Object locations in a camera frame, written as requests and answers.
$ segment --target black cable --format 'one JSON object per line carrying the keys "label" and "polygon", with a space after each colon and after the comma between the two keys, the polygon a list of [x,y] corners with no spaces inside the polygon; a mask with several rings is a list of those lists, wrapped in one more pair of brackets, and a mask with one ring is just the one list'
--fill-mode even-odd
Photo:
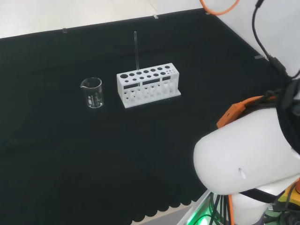
{"label": "black cable", "polygon": [[292,186],[291,186],[291,189],[289,191],[289,194],[287,195],[287,199],[286,199],[286,203],[285,203],[285,208],[288,209],[288,205],[290,203],[290,200],[291,200],[291,195],[292,195],[292,192],[294,190],[294,188],[296,187],[297,183],[294,183]]}
{"label": "black cable", "polygon": [[262,96],[261,98],[257,99],[254,102],[249,102],[245,104],[245,110],[238,116],[237,119],[240,119],[259,109],[275,108],[277,97],[279,96],[280,92],[281,92],[280,89],[275,91],[268,90],[265,93],[265,95]]}
{"label": "black cable", "polygon": [[258,45],[260,46],[260,48],[262,49],[262,51],[265,53],[265,55],[267,56],[267,59],[269,60],[270,64],[274,67],[274,69],[279,73],[282,74],[290,79],[293,79],[295,77],[297,77],[300,74],[300,70],[298,71],[298,73],[294,76],[289,76],[286,72],[286,68],[285,66],[276,58],[276,57],[272,57],[270,54],[268,54],[267,50],[264,48],[264,46],[262,45],[261,41],[258,38],[258,35],[256,33],[256,29],[255,29],[255,17],[256,17],[256,13],[258,8],[262,5],[264,0],[258,0],[256,5],[255,5],[255,10],[253,12],[252,15],[252,31],[254,34],[254,37],[258,43]]}
{"label": "black cable", "polygon": [[220,200],[220,195],[217,195],[214,210],[212,211],[211,219],[210,219],[210,225],[212,225],[212,222],[214,221],[213,218],[215,218],[215,214],[217,212],[218,203]]}
{"label": "black cable", "polygon": [[203,216],[201,216],[200,218],[198,218],[194,223],[193,225],[196,225],[196,223],[198,223],[200,221],[200,219],[204,218],[204,217],[210,217],[210,219],[212,218],[211,215],[208,215],[208,214],[205,214]]}
{"label": "black cable", "polygon": [[279,215],[279,216],[277,216],[277,217],[271,217],[271,216],[269,216],[269,215],[267,215],[267,214],[264,214],[265,215],[265,219],[264,219],[264,223],[265,224],[268,224],[268,223],[271,223],[271,222],[276,222],[276,221],[278,221],[279,219],[280,219],[280,217],[281,217],[281,214]]}
{"label": "black cable", "polygon": [[220,220],[222,217],[222,206],[223,206],[223,195],[221,196],[221,202],[220,202]]}
{"label": "black cable", "polygon": [[296,213],[300,213],[300,210],[290,210],[290,209],[286,209],[286,208],[276,208],[275,212],[296,212]]}
{"label": "black cable", "polygon": [[259,38],[257,36],[257,33],[256,33],[256,29],[255,29],[255,17],[256,17],[257,10],[258,10],[258,7],[255,7],[254,13],[252,15],[252,31],[253,31],[254,37],[255,37],[257,43],[259,44],[260,48],[266,54],[267,58],[270,59],[270,55],[268,54],[267,50],[262,45],[262,43],[259,40]]}
{"label": "black cable", "polygon": [[280,224],[284,225],[285,224],[285,218],[287,217],[288,214],[285,214],[285,212],[281,213],[280,215]]}
{"label": "black cable", "polygon": [[226,206],[227,206],[227,213],[228,213],[228,224],[231,225],[231,212],[230,212],[230,207],[229,207],[229,196],[226,195]]}
{"label": "black cable", "polygon": [[[213,207],[215,205],[215,203],[214,203],[214,197],[213,196],[214,196],[214,194],[211,193],[211,195],[210,195],[210,206],[209,206],[210,214],[212,214],[212,210],[213,210]],[[220,215],[219,215],[219,217],[217,217],[217,215],[215,215],[214,219],[215,220],[219,220],[220,219]]]}
{"label": "black cable", "polygon": [[226,207],[227,207],[227,203],[226,203],[226,196],[224,196],[223,198],[223,225],[227,224],[227,216],[226,216]]}

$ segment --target cable connector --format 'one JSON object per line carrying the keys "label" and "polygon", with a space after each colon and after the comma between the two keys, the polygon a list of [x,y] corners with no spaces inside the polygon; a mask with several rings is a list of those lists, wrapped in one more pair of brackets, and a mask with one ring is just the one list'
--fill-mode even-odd
{"label": "cable connector", "polygon": [[255,7],[259,8],[262,5],[263,1],[264,0],[258,0],[257,3],[256,3],[256,5],[255,5]]}
{"label": "cable connector", "polygon": [[275,57],[270,56],[269,62],[271,66],[279,73],[283,75],[287,75],[285,66]]}

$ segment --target green light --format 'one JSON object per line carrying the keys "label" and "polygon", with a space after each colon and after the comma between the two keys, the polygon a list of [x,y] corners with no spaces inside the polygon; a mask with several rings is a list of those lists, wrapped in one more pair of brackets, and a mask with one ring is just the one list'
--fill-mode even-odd
{"label": "green light", "polygon": [[206,220],[206,217],[203,217],[199,220],[198,225],[208,225],[208,222]]}
{"label": "green light", "polygon": [[194,214],[188,219],[187,224],[189,224],[189,223],[192,221],[192,219],[195,217],[196,214],[197,214],[197,213],[194,213]]}

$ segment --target black cloth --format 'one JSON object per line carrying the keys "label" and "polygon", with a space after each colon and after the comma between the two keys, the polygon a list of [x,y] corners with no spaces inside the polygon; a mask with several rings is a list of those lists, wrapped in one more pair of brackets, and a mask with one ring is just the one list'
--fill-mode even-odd
{"label": "black cloth", "polygon": [[[116,74],[135,70],[134,31],[140,68],[173,63],[181,97],[124,109]],[[0,223],[128,225],[196,201],[195,143],[286,81],[256,55],[202,9],[1,39]],[[87,77],[103,82],[98,110]]]}

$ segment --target white test tube rack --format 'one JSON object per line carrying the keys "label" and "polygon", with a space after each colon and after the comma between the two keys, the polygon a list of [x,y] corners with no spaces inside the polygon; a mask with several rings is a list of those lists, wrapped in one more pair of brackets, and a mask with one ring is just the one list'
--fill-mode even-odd
{"label": "white test tube rack", "polygon": [[117,74],[125,108],[181,95],[178,81],[179,72],[172,63]]}

